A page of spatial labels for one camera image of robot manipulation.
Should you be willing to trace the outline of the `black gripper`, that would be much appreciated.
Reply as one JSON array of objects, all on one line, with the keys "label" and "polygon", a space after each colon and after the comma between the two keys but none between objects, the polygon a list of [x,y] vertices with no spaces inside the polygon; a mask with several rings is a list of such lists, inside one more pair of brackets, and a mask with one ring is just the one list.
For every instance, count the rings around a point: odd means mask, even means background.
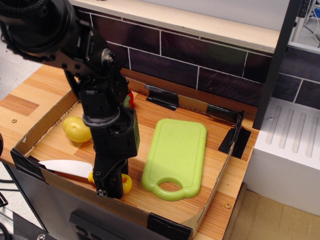
[{"label": "black gripper", "polygon": [[93,179],[97,196],[121,199],[124,196],[122,174],[129,174],[128,158],[137,156],[139,151],[137,113],[134,109],[119,107],[107,118],[83,115],[83,121],[90,129],[94,145]]}]

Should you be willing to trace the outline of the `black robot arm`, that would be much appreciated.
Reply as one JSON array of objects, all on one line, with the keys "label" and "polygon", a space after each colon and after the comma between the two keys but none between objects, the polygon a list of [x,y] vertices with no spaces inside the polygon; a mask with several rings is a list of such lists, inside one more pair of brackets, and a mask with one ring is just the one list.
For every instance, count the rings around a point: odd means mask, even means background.
[{"label": "black robot arm", "polygon": [[122,198],[140,136],[136,111],[125,106],[129,83],[105,39],[67,0],[3,0],[0,29],[15,54],[64,70],[91,132],[97,194]]}]

